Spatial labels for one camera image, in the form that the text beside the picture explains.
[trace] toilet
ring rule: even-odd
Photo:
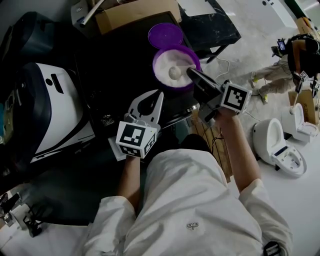
[[[281,123],[278,119],[263,120],[253,128],[253,146],[263,161],[298,178],[307,170],[307,163],[301,153],[287,145]]]
[[[297,103],[291,111],[290,108],[290,106],[285,107],[281,112],[283,131],[299,141],[311,142],[319,133],[318,127],[305,122],[304,111],[300,103]]]

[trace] black tabletop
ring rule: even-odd
[[[193,89],[185,92],[165,89],[153,73],[152,62],[158,49],[149,43],[148,32],[159,23],[178,25],[170,12],[156,14],[91,40],[76,53],[80,85],[96,136],[115,136],[132,100],[151,90],[164,92],[161,127],[197,104]],[[190,46],[186,38],[183,44]]]
[[[217,1],[207,1],[216,13],[189,17],[179,5],[181,14],[179,25],[195,52],[231,45],[241,38],[237,28]]]

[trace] white sleeve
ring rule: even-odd
[[[287,222],[274,209],[262,180],[254,180],[240,193],[239,200],[258,222],[264,245],[270,241],[278,242],[282,249],[281,255],[291,255],[292,233]]]
[[[103,198],[84,244],[83,255],[122,256],[126,234],[135,220],[135,209],[125,197]]]

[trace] concrete floor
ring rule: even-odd
[[[221,75],[217,82],[223,83],[226,79],[234,84],[251,89],[249,78],[251,72],[266,66],[273,65],[279,60],[272,57],[271,46],[277,45],[278,38],[290,38],[298,34],[298,30],[285,28],[274,34],[265,35],[260,28],[250,20],[250,11],[244,9],[241,0],[218,0],[223,10],[236,26],[242,38],[235,44],[229,45],[218,57],[230,62],[228,74]],[[219,74],[225,73],[228,63],[215,59],[209,64],[201,64],[202,70],[215,79]],[[260,80],[257,87],[265,85]],[[259,96],[252,96],[247,111],[259,120],[280,118],[280,109],[289,105],[288,94],[269,94],[269,103],[263,105]],[[246,137],[252,146],[252,128],[258,121],[244,113],[240,115]]]

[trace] black shirt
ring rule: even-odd
[[[289,69],[293,73],[296,71],[296,64],[294,58],[294,51],[292,42],[287,44],[288,46],[288,64]],[[301,72],[304,71],[312,78],[315,74],[320,73],[320,55],[317,54],[320,49],[320,44],[316,40],[311,38],[305,39],[306,50],[300,51],[300,67]]]

